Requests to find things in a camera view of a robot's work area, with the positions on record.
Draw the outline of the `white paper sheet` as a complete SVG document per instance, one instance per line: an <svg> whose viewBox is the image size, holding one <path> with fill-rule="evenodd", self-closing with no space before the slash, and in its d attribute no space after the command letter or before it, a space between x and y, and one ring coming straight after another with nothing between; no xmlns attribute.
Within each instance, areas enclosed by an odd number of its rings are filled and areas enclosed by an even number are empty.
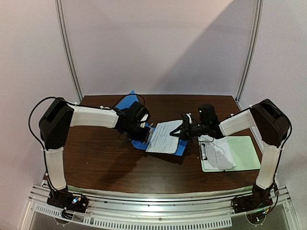
<svg viewBox="0 0 307 230"><path fill-rule="evenodd" d="M182 120L158 123L146 152L182 156L185 147L180 145L179 138L170 136L170 132L180 125Z"/></svg>

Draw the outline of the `metal folder clip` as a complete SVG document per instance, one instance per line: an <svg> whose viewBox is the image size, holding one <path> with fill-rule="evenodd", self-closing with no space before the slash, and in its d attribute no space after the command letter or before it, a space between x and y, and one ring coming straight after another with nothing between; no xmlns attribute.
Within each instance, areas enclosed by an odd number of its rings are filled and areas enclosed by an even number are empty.
<svg viewBox="0 0 307 230"><path fill-rule="evenodd" d="M143 144L148 144L150 142L152 135L154 133L154 130L155 130L153 125L154 125L153 123L151 123L150 125L148 123L145 124L145 128L148 129L148 133L147 133L145 140L143 141Z"/></svg>

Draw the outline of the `metal clipboard clip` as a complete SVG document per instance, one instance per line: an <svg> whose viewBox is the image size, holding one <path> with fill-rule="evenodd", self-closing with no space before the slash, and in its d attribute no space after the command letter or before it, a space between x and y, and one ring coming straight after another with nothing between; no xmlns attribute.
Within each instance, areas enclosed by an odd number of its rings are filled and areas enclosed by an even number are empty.
<svg viewBox="0 0 307 230"><path fill-rule="evenodd" d="M206 161L208 158L207 158L207 154L206 154L206 145L205 145L205 143L201 143L200 144L200 152L201 152L201 159L203 161Z"/></svg>

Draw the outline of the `blue folder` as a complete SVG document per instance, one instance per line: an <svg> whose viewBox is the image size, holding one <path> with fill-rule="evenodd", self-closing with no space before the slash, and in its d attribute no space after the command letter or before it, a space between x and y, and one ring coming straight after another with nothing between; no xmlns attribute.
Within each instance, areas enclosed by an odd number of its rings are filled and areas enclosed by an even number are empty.
<svg viewBox="0 0 307 230"><path fill-rule="evenodd" d="M182 156L188 142L170 135L170 132L181 124L181 120L158 123L156 127L146 124L145 126L149 127L152 132L152 135L149 136L149 141L143 143L132 140L131 143L134 148L148 153Z"/></svg>

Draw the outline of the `white paper sheets stack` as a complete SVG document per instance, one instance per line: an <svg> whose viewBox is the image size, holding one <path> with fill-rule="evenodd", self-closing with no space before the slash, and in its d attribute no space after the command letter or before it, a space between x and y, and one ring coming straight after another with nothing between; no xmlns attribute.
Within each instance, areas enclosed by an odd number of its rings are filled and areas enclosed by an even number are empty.
<svg viewBox="0 0 307 230"><path fill-rule="evenodd" d="M208 135L198 137L198 144L206 145L207 160L201 159L204 172L219 172L230 170L236 166L226 138L214 139Z"/></svg>

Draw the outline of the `green clipboard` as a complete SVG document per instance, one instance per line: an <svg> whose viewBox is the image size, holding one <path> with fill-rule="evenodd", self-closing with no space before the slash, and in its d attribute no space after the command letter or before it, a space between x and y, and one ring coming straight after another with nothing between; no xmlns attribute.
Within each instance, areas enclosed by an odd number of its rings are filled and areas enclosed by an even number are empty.
<svg viewBox="0 0 307 230"><path fill-rule="evenodd" d="M226 172L249 171L260 169L260 161L249 136L225 137L236 166Z"/></svg>

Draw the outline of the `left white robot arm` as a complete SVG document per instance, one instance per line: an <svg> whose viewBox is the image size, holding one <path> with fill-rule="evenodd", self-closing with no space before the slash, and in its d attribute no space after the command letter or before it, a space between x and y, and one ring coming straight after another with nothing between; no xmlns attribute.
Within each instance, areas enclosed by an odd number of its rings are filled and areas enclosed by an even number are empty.
<svg viewBox="0 0 307 230"><path fill-rule="evenodd" d="M50 189L55 191L53 201L61 208L67 208L71 204L70 195L63 191L67 187L63 151L71 127L110 128L121 134L126 133L130 140L146 142L150 135L150 128L146 126L150 116L149 110L138 101L134 101L128 108L119 109L73 104L61 97L54 98L39 120L47 177Z"/></svg>

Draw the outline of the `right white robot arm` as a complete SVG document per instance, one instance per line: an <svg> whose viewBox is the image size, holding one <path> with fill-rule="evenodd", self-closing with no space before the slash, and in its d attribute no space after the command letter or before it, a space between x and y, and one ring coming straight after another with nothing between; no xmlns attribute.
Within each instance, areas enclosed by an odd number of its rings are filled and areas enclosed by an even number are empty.
<svg viewBox="0 0 307 230"><path fill-rule="evenodd" d="M208 135L222 139L239 131L256 127L263 141L263 156L255 185L263 190L273 185L284 143L291 134L289 118L270 99L246 108L219 121L212 104L198 108L200 122L193 123L190 114L182 114L182 124L170 132L173 137L189 140Z"/></svg>

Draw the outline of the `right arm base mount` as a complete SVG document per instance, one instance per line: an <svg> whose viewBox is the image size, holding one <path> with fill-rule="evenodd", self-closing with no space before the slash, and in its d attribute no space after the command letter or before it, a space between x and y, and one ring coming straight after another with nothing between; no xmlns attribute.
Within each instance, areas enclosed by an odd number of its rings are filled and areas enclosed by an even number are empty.
<svg viewBox="0 0 307 230"><path fill-rule="evenodd" d="M266 216L276 207L279 191L276 191L276 201L271 197L271 188L254 189L250 195L237 195L231 200L231 207L235 214L245 213L250 224L261 225Z"/></svg>

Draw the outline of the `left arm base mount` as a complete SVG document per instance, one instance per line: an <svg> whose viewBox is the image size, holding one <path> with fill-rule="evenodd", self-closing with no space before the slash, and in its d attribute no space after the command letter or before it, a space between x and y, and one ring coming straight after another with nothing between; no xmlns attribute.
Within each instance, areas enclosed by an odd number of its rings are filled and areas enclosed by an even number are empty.
<svg viewBox="0 0 307 230"><path fill-rule="evenodd" d="M74 212L85 213L89 199L83 194L71 193L66 186L64 189L56 190L48 184L50 193L47 204L62 209L61 217L72 220Z"/></svg>

